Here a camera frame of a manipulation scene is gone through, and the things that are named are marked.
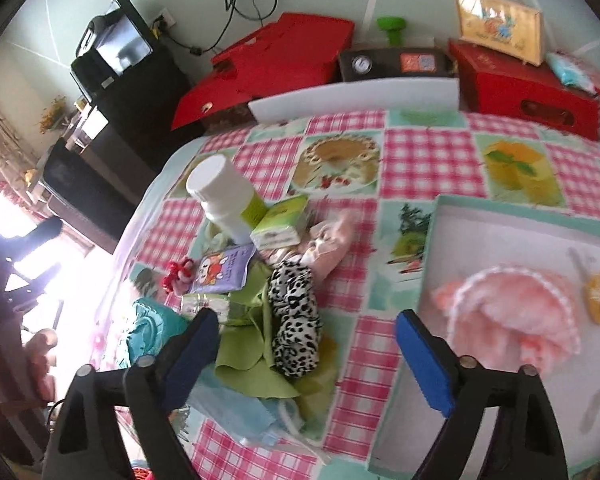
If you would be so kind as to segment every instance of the power outlet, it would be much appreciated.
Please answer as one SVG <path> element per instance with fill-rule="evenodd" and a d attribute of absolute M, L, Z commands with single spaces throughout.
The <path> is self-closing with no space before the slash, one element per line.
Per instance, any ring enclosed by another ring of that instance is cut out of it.
<path fill-rule="evenodd" d="M 164 22 L 167 24 L 167 28 L 171 28 L 171 27 L 173 27 L 173 25 L 176 24 L 176 20 L 173 19 L 173 16 L 167 10 L 166 7 L 163 10 L 161 10 L 160 14 L 158 14 L 155 17 L 156 20 L 158 20 L 159 18 L 162 18 L 164 20 Z"/>

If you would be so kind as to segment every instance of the yellow handbag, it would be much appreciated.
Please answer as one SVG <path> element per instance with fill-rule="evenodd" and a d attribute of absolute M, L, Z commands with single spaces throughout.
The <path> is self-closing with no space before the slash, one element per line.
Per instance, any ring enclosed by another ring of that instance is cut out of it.
<path fill-rule="evenodd" d="M 522 0 L 456 0 L 460 39 L 542 63 L 542 13 Z"/>

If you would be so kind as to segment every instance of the green label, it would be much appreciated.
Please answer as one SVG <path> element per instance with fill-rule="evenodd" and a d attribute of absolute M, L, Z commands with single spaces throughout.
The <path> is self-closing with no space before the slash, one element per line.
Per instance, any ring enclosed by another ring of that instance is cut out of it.
<path fill-rule="evenodd" d="M 251 197 L 251 201 L 244 208 L 244 211 L 240 214 L 240 217 L 247 222 L 247 224 L 253 229 L 260 223 L 263 216 L 267 214 L 267 206 L 260 196 L 254 192 Z"/>
<path fill-rule="evenodd" d="M 256 232 L 295 226 L 306 207 L 307 201 L 308 197 L 306 195 L 298 195 L 272 205 L 258 225 Z"/>

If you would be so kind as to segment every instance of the purple snack package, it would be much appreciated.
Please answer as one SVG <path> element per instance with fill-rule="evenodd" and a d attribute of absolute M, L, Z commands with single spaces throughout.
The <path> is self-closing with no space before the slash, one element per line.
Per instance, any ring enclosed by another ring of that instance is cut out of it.
<path fill-rule="evenodd" d="M 255 245 L 247 244 L 204 256 L 191 291 L 222 294 L 240 290 L 247 282 L 247 268 L 255 253 Z"/>

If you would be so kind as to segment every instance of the white board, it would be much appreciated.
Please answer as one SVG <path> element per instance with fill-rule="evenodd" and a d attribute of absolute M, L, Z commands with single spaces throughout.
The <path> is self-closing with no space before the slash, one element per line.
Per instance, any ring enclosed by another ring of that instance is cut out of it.
<path fill-rule="evenodd" d="M 497 264 L 522 264 L 565 276 L 580 290 L 582 278 L 568 251 L 575 249 L 600 271 L 600 238 L 562 226 L 496 212 L 443 205 L 430 234 L 420 316 L 440 332 L 426 291 Z M 582 352 L 542 378 L 562 435 L 567 463 L 600 457 L 600 326 L 589 320 L 578 295 L 576 323 Z M 370 466 L 415 472 L 440 430 L 443 417 L 430 409 L 409 368 L 402 367 L 384 415 Z M 476 478 L 493 433 L 496 409 L 487 410 L 463 478 Z"/>
<path fill-rule="evenodd" d="M 457 111 L 459 102 L 458 78 L 393 77 L 305 88 L 251 101 L 249 109 L 259 123 L 273 124 L 358 110 Z"/>

